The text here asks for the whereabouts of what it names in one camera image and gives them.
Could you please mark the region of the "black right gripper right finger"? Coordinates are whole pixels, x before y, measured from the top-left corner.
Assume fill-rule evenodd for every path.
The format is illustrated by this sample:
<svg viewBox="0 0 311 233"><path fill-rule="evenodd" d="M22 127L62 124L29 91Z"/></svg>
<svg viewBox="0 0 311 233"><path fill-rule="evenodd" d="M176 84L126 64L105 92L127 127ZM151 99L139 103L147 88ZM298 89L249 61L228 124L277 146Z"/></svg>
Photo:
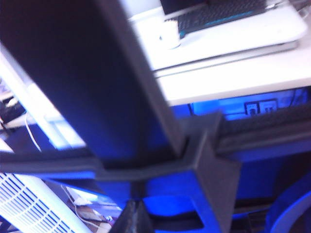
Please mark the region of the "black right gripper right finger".
<svg viewBox="0 0 311 233"><path fill-rule="evenodd" d="M142 201L139 201L137 204L135 232L136 233L153 233L154 232L152 221L146 210L144 202Z"/></svg>

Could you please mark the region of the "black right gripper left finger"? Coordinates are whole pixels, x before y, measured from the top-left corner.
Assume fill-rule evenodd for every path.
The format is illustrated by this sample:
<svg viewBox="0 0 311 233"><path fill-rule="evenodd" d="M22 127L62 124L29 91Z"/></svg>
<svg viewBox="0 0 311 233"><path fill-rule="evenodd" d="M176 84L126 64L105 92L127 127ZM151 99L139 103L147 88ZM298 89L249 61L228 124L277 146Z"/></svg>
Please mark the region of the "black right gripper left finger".
<svg viewBox="0 0 311 233"><path fill-rule="evenodd" d="M135 223L135 201L129 200L112 227L113 233L132 233Z"/></svg>

